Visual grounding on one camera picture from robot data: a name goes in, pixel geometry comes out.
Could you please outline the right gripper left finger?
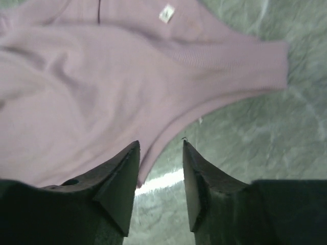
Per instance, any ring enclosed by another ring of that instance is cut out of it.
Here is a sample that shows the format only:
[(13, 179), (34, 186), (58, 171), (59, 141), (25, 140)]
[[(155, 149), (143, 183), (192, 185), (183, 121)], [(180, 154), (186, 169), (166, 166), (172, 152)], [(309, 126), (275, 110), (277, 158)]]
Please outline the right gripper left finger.
[(129, 234), (140, 159), (134, 141), (61, 185), (1, 180), (1, 244), (122, 244)]

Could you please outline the pink tank top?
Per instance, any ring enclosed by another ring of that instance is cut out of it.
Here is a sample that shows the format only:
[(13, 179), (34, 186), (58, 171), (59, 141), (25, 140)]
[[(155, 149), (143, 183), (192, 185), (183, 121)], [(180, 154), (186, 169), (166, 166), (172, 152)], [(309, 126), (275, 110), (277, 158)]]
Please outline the pink tank top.
[(199, 1), (27, 1), (1, 10), (1, 178), (59, 185), (141, 144), (142, 185), (184, 127), (287, 86), (288, 44)]

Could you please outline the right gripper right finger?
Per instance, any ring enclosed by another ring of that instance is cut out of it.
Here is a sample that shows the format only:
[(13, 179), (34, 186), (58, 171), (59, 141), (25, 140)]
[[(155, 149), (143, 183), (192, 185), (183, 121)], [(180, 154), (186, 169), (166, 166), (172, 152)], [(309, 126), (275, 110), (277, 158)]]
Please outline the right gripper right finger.
[(243, 183), (187, 141), (183, 171), (196, 244), (326, 244), (325, 180)]

